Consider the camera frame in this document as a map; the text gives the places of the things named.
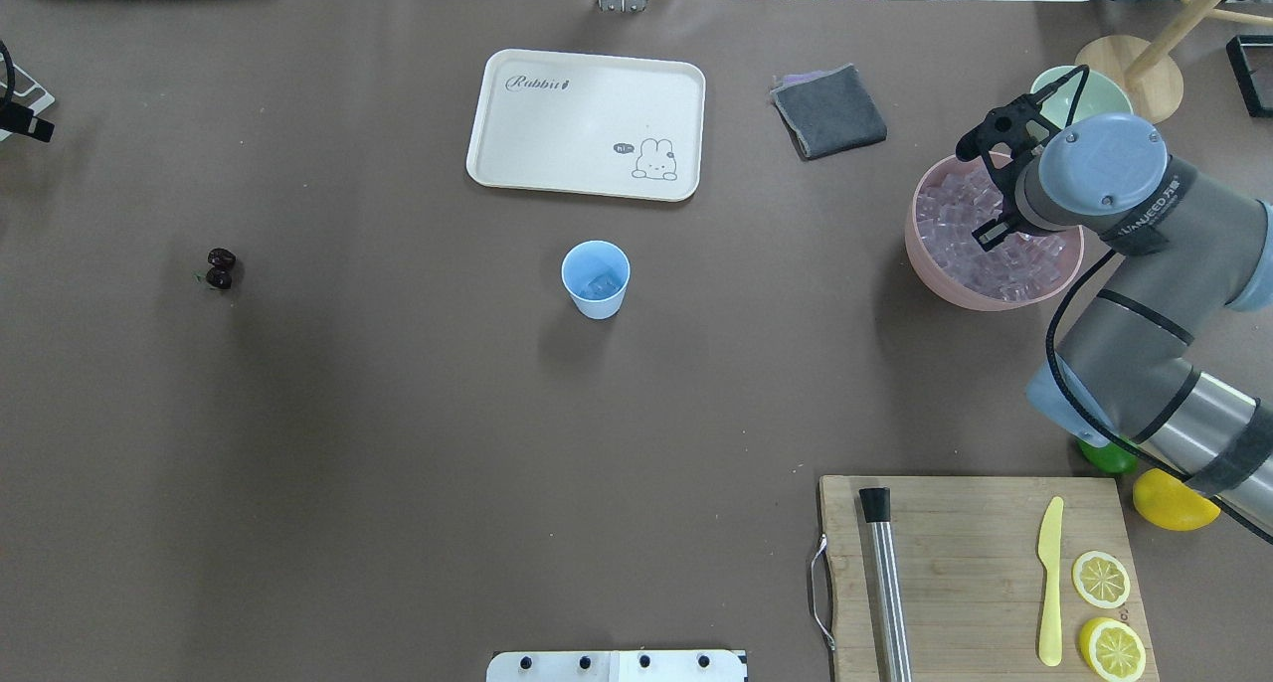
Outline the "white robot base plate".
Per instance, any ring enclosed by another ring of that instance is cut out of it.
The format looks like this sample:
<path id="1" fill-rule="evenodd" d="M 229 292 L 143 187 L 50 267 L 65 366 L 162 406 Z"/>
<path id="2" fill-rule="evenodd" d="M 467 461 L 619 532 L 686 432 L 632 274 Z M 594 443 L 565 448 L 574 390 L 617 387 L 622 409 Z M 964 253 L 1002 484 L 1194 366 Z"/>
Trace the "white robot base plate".
<path id="1" fill-rule="evenodd" d="M 491 657 L 486 681 L 749 681 L 745 651 L 634 649 L 505 651 Z"/>

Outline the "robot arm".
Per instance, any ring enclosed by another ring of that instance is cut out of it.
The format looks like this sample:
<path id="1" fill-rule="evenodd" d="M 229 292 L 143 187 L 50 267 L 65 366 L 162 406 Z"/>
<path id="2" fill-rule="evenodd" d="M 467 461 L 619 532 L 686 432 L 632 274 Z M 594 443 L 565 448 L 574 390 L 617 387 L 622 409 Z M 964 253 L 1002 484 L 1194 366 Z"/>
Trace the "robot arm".
<path id="1" fill-rule="evenodd" d="M 1064 337 L 1046 330 L 1027 400 L 1094 447 L 1162 466 L 1262 539 L 1270 538 L 1270 405 L 1206 374 L 1186 349 L 1214 312 L 1270 304 L 1270 205 L 1172 157 L 1137 115 L 1058 129 L 1002 106 L 959 141 L 970 162 L 1012 148 L 992 170 L 1012 233 L 1082 228 L 1120 263 Z"/>

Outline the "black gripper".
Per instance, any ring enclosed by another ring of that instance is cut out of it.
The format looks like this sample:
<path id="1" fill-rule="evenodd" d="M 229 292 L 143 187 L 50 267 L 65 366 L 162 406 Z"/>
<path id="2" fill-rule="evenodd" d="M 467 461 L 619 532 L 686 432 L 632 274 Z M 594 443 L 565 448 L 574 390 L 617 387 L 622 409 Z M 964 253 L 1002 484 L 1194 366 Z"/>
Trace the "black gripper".
<path id="1" fill-rule="evenodd" d="M 1045 235 L 1045 229 L 1029 220 L 1021 207 L 1026 201 L 1018 193 L 1018 184 L 1023 184 L 1023 170 L 1029 164 L 1030 160 L 1012 160 L 1001 167 L 1001 216 L 973 230 L 974 242 L 983 252 L 990 253 L 1015 233 L 1023 237 Z"/>

